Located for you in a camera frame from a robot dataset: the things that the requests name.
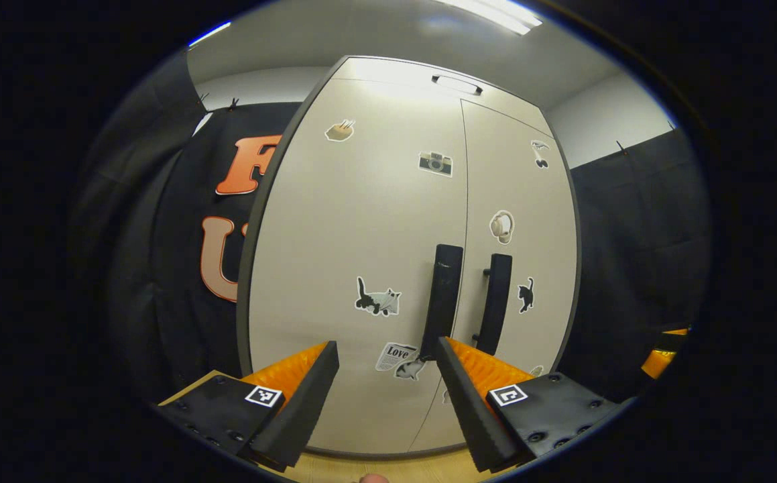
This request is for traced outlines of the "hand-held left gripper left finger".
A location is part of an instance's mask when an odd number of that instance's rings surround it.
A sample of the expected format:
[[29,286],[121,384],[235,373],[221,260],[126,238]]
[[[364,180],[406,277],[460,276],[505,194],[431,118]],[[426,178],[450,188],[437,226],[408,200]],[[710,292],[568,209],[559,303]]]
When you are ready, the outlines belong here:
[[339,369],[335,341],[245,377],[213,370],[155,406],[192,439],[283,473],[308,445]]

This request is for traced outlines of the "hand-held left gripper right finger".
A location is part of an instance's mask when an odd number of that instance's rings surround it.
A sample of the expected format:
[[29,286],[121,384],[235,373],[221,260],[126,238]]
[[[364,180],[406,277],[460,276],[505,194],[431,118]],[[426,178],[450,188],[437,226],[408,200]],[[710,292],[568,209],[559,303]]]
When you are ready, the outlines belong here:
[[481,472],[553,458],[623,410],[563,373],[533,376],[451,337],[440,337],[436,361]]

